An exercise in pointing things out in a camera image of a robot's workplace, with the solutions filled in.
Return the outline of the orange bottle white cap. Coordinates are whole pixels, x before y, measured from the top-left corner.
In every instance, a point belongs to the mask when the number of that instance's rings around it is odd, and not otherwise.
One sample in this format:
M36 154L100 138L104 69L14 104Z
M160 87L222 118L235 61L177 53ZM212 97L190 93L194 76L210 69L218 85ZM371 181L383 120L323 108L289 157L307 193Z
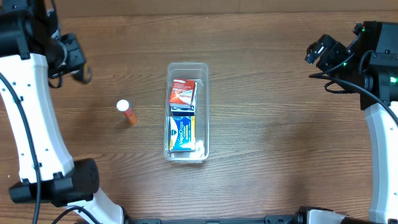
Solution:
M116 104L116 108L118 111L123 113L131 125L137 124L137 117L127 100L119 100Z

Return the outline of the red white small box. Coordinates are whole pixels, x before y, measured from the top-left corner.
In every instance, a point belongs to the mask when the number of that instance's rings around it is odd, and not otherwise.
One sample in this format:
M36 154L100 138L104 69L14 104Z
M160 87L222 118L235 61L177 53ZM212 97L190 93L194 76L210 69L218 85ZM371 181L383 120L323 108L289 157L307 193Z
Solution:
M195 80L175 79L169 96L169 105L178 108L191 108L196 92Z

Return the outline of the white blue plaster box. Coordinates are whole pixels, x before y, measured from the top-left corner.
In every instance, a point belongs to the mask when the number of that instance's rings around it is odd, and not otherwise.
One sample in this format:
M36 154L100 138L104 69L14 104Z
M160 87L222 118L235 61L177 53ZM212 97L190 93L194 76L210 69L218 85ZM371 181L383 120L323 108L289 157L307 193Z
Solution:
M190 108L181 108L178 106L171 106L170 111L173 116L195 116L196 108L195 106L191 106Z

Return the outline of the blue yellow VapoDrops box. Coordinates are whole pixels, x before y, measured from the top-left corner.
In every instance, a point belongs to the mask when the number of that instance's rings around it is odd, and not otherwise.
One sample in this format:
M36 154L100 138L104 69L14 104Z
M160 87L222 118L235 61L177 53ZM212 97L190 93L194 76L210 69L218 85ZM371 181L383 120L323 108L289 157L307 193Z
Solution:
M193 152L195 147L195 116L170 118L170 152Z

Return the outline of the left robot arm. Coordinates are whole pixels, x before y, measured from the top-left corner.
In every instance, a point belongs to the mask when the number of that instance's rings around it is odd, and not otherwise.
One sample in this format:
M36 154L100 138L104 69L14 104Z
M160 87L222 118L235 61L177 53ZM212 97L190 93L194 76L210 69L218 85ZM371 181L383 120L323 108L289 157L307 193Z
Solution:
M61 35L55 9L43 1L1 3L1 96L19 157L15 203L51 203L88 223L128 223L122 207L100 188L92 159L74 160L58 127L50 97L53 79L91 80L74 34Z

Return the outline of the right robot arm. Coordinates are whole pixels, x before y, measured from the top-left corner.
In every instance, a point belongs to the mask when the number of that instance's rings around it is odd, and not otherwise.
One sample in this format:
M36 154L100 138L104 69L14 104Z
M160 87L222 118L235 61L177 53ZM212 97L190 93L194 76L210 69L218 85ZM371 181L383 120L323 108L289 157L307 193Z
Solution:
M368 223L397 223L397 24L364 21L349 46L324 34L308 46L310 78L336 84L338 94L360 95L371 138L373 192Z

